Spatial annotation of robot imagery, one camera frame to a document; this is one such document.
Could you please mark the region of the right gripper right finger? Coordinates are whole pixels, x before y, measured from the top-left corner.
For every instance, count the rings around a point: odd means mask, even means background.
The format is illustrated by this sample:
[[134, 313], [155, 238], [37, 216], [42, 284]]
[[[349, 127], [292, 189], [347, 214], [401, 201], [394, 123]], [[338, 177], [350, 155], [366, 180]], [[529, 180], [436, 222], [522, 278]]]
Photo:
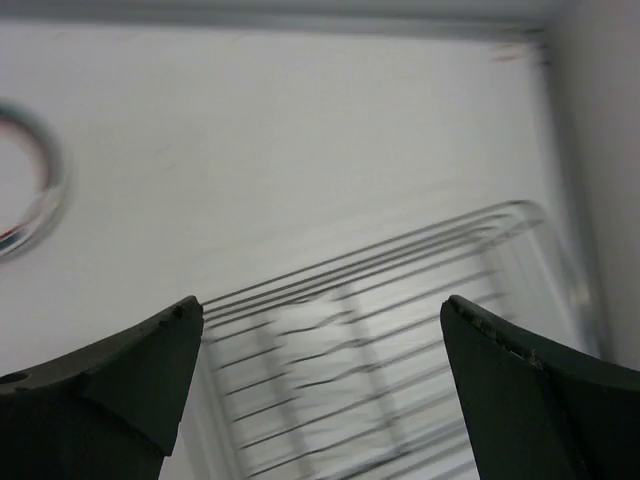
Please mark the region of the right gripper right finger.
[[638, 478], [638, 371], [461, 296], [440, 323], [480, 478]]

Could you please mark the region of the dark green rimmed plate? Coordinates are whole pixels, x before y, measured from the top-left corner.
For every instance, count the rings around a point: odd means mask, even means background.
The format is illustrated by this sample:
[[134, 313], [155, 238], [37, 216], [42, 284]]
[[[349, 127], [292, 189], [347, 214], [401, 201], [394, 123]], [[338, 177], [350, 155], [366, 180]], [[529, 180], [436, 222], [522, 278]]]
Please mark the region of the dark green rimmed plate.
[[19, 221], [1, 233], [1, 262], [27, 253], [52, 233], [66, 209], [71, 168], [50, 125], [23, 106], [1, 100], [1, 123], [35, 148], [36, 189]]

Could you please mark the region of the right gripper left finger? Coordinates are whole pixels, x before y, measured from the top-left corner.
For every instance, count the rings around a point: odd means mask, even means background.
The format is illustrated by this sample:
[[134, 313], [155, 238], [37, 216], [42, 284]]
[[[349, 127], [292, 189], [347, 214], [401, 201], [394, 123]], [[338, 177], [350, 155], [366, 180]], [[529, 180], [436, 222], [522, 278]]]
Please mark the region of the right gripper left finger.
[[1, 378], [4, 479], [156, 479], [172, 455], [203, 332], [193, 296]]

